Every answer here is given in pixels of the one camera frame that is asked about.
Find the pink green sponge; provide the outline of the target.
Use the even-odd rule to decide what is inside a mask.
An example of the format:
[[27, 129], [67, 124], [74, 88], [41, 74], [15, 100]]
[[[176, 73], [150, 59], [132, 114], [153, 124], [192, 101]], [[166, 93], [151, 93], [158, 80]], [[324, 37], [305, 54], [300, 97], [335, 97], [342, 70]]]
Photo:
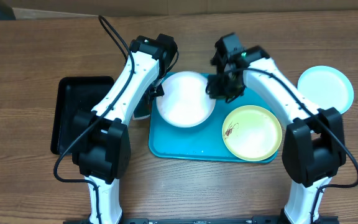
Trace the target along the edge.
[[150, 116], [150, 103], [148, 99], [141, 99], [136, 106], [132, 119], [133, 120], [141, 120], [146, 119]]

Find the black plastic tray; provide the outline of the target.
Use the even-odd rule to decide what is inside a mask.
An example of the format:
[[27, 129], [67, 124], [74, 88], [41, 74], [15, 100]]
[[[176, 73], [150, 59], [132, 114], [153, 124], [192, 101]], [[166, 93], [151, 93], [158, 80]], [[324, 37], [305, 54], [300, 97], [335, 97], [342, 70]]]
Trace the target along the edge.
[[70, 126], [77, 111], [89, 113], [113, 85], [114, 79], [110, 76], [65, 77], [60, 80], [50, 145], [53, 154], [63, 153], [74, 140]]

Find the teal plastic tray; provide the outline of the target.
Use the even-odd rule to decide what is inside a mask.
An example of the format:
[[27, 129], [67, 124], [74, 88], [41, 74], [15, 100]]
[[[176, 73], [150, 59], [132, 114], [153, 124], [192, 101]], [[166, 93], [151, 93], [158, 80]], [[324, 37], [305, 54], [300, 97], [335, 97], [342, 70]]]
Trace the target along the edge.
[[[250, 89], [232, 103], [216, 100], [213, 112], [208, 119], [192, 128], [178, 128], [167, 123], [159, 114], [154, 99], [149, 134], [149, 148], [158, 157], [174, 159], [194, 159], [203, 161], [250, 162], [233, 155], [225, 146], [222, 126], [226, 116], [240, 106], [256, 105], [269, 110], [270, 107], [261, 97]], [[268, 163], [268, 159], [258, 161]]]

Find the white plate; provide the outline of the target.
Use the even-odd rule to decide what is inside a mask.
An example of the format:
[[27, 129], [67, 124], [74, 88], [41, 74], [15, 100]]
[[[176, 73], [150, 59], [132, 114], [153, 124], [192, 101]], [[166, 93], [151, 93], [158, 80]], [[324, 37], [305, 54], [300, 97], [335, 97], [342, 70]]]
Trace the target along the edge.
[[163, 96], [156, 99], [160, 116], [178, 128], [192, 128], [206, 121], [216, 100], [206, 93], [207, 78], [184, 71], [170, 75], [162, 82]]

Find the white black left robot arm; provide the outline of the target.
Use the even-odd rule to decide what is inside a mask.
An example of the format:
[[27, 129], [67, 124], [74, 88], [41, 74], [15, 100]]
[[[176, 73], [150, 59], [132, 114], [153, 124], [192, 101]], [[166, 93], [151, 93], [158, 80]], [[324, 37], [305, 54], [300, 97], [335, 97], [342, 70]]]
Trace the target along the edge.
[[162, 78], [178, 51], [174, 38], [138, 36], [129, 47], [126, 66], [107, 95], [91, 112], [77, 112], [72, 131], [72, 161], [88, 184], [91, 214], [88, 223], [119, 223], [119, 179], [131, 158], [128, 126], [141, 100], [162, 96]]

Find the light blue plate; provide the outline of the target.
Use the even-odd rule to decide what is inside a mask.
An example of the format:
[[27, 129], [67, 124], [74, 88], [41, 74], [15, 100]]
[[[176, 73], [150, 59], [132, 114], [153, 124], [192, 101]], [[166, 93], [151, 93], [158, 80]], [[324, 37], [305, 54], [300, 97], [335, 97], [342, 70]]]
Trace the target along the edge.
[[298, 79], [297, 89], [320, 108], [327, 110], [335, 107], [341, 114], [354, 101], [354, 89], [345, 74], [325, 65], [305, 70]]

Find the yellow plate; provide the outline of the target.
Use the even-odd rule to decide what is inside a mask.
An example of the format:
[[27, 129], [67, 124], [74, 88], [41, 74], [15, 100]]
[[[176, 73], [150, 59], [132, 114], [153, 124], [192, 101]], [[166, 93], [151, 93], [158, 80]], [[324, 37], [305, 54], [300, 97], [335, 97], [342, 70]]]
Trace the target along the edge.
[[244, 161], [258, 162], [277, 152], [282, 141], [282, 127], [269, 110], [246, 105], [226, 116], [222, 136], [233, 155]]

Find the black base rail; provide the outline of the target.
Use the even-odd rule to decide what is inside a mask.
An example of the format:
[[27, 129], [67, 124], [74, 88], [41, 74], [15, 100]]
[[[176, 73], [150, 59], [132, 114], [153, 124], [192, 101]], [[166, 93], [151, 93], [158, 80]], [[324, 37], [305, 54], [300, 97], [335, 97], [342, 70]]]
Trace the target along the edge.
[[[89, 220], [64, 221], [64, 224], [89, 224]], [[163, 219], [149, 220], [147, 218], [122, 218], [120, 224], [276, 224], [290, 223], [283, 221], [280, 216], [254, 216], [252, 218], [236, 218], [236, 219]], [[339, 224], [338, 217], [322, 217], [315, 223], [319, 224]]]

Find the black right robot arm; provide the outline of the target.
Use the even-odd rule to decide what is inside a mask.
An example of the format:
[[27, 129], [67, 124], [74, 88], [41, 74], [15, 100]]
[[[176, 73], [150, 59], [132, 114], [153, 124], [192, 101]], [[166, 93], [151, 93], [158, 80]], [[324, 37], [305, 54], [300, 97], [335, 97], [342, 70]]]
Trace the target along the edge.
[[256, 92], [286, 129], [282, 162], [292, 179], [290, 196], [277, 223], [338, 223], [322, 217], [318, 207], [323, 186], [346, 162], [342, 116], [335, 108], [322, 109], [305, 98], [279, 71], [260, 46], [245, 48], [234, 33], [215, 43], [206, 93], [226, 103], [246, 88]]

